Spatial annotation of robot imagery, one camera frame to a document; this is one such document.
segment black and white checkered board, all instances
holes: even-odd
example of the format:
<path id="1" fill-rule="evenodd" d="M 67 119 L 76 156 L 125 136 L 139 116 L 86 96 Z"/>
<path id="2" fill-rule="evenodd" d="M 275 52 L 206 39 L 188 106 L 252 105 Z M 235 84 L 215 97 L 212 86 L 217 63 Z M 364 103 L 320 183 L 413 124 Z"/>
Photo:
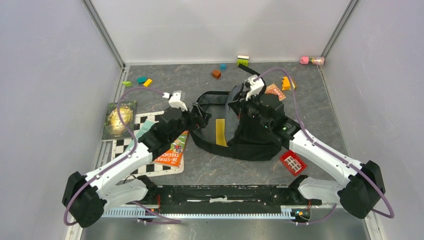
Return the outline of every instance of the black and white checkered board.
<path id="1" fill-rule="evenodd" d="M 159 121 L 159 116 L 162 115 L 164 111 L 157 111 L 157 112 L 150 112 L 150 113 L 141 113 L 135 115 L 135 124 L 134 124 L 134 134 L 137 135 L 137 133 L 140 131 L 140 129 L 143 127 L 143 123 L 146 120 L 153 121 L 157 123 Z M 118 157 L 121 155 L 127 147 L 131 143 L 131 138 L 122 139 L 122 140 L 114 140 L 112 143 L 112 159 Z M 162 175 L 169 175 L 169 174 L 179 174 L 182 173 L 184 170 L 184 156 L 181 158 L 181 163 L 179 164 L 179 167 L 174 166 L 165 166 L 162 164 L 157 163 L 151 163 L 144 165 L 140 167 L 139 169 L 133 171 L 131 174 L 137 176 L 140 175 L 147 175 L 149 177 L 153 176 L 162 176 Z"/>

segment metal corner post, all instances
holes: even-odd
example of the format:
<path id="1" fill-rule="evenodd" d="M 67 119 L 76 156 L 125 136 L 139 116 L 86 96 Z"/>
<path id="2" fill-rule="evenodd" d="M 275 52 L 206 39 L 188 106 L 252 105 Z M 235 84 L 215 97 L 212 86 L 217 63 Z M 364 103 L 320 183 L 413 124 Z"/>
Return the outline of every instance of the metal corner post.
<path id="1" fill-rule="evenodd" d="M 125 62 L 122 59 L 121 55 L 119 54 L 118 49 L 115 46 L 114 42 L 112 41 L 111 36 L 106 30 L 106 27 L 102 22 L 102 19 L 100 19 L 99 13 L 97 12 L 92 0 L 82 0 L 82 3 L 87 8 L 87 11 L 90 14 L 98 31 L 100 32 L 101 37 L 103 38 L 107 47 L 110 49 L 113 55 L 113 58 L 115 58 L 116 63 L 119 65 L 119 67 L 121 67 L 121 69 L 125 68 Z"/>
<path id="2" fill-rule="evenodd" d="M 328 40 L 327 44 L 324 47 L 324 50 L 321 53 L 321 57 L 327 58 L 329 55 L 330 50 L 333 48 L 334 43 L 337 41 L 337 39 L 340 36 L 340 33 L 343 31 L 343 28 L 345 27 L 346 23 L 348 22 L 349 18 L 351 17 L 353 11 L 355 10 L 356 6 L 358 5 L 360 0 L 350 0 L 349 4 L 347 5 L 346 9 L 343 12 L 343 15 L 341 16 L 340 20 L 337 23 L 337 26 L 335 27 L 330 39 Z"/>

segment pink bottle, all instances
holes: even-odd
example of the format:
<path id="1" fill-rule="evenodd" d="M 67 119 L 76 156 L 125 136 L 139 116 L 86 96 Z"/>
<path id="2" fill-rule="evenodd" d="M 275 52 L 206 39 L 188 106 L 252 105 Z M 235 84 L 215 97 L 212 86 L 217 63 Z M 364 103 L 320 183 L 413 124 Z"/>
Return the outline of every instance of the pink bottle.
<path id="1" fill-rule="evenodd" d="M 323 56 L 319 56 L 319 57 L 308 57 L 308 56 L 303 56 L 300 58 L 300 64 L 305 64 L 305 65 L 318 65 L 318 66 L 322 66 L 324 65 L 324 62 L 326 61 L 326 59 Z"/>

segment dark green book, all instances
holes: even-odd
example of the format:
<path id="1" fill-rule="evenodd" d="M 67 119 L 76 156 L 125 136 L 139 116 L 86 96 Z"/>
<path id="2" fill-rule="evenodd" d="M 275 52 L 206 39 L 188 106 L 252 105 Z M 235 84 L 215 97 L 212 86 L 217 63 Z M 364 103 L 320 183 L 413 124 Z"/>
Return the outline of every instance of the dark green book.
<path id="1" fill-rule="evenodd" d="M 102 141 L 111 141 L 131 138 L 130 133 L 121 123 L 118 117 L 117 102 L 107 105 L 106 120 L 103 125 Z M 120 115 L 131 131 L 134 131 L 134 119 L 136 117 L 137 101 L 123 101 L 120 103 Z"/>

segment blue block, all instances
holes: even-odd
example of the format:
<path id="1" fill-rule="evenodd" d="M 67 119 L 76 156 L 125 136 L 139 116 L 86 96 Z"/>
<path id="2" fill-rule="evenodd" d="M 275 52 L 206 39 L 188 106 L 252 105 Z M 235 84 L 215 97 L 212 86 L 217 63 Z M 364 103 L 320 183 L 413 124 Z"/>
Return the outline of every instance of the blue block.
<path id="1" fill-rule="evenodd" d="M 144 84 L 146 81 L 147 81 L 147 77 L 145 77 L 145 76 L 137 78 L 138 84 Z"/>

